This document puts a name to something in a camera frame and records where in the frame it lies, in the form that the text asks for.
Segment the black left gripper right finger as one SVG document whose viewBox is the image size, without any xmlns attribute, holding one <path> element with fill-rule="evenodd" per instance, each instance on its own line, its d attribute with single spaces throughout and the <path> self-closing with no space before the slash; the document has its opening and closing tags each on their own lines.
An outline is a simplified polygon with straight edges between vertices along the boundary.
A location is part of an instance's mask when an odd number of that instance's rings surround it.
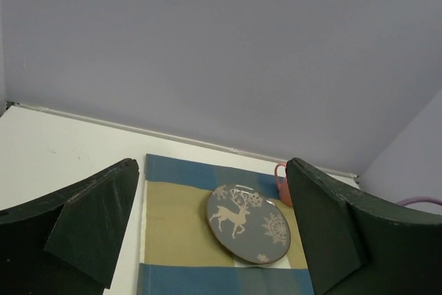
<svg viewBox="0 0 442 295">
<path fill-rule="evenodd" d="M 388 202 L 304 160 L 286 174 L 316 294 L 440 294 L 441 217 Z"/>
</svg>

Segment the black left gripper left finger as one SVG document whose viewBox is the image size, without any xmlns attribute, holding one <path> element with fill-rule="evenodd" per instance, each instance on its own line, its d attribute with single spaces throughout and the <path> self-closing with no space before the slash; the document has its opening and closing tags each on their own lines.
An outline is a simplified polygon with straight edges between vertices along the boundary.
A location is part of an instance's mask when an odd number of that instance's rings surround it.
<svg viewBox="0 0 442 295">
<path fill-rule="evenodd" d="M 140 175 L 126 158 L 1 211 L 2 294 L 103 294 L 110 288 Z"/>
</svg>

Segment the pink mug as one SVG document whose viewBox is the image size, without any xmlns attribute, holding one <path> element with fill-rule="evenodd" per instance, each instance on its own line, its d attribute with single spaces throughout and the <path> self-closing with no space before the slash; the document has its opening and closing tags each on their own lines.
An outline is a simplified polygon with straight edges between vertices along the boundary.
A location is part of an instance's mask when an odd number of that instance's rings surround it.
<svg viewBox="0 0 442 295">
<path fill-rule="evenodd" d="M 274 168 L 274 178 L 276 181 L 280 201 L 282 203 L 284 203 L 285 205 L 287 205 L 288 207 L 293 207 L 291 195 L 289 192 L 287 176 L 285 176 L 283 179 L 280 179 L 280 177 L 278 175 L 278 169 L 279 168 L 286 169 L 286 167 L 287 167 L 286 162 L 277 163 L 277 165 Z"/>
</svg>

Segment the grey reindeer plate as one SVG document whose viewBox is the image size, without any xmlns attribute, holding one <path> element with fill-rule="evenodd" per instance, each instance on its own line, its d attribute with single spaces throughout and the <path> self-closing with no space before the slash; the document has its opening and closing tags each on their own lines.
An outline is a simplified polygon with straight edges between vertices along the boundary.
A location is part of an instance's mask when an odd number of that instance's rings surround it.
<svg viewBox="0 0 442 295">
<path fill-rule="evenodd" d="M 206 219 L 219 243 L 248 263 L 272 264 L 289 251 L 287 219 L 270 199 L 251 187 L 216 187 L 206 202 Z"/>
</svg>

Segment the blue and tan cloth placemat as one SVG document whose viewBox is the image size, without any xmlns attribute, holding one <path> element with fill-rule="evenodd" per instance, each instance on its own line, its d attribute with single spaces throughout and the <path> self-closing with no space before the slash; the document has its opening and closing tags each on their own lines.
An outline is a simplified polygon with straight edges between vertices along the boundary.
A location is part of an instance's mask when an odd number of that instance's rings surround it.
<svg viewBox="0 0 442 295">
<path fill-rule="evenodd" d="M 153 154 L 144 174 L 139 294 L 313 293 L 294 212 L 280 201 L 272 175 Z M 284 258 L 255 265 L 219 243 L 206 202 L 224 184 L 251 187 L 281 210 L 291 232 Z"/>
</svg>

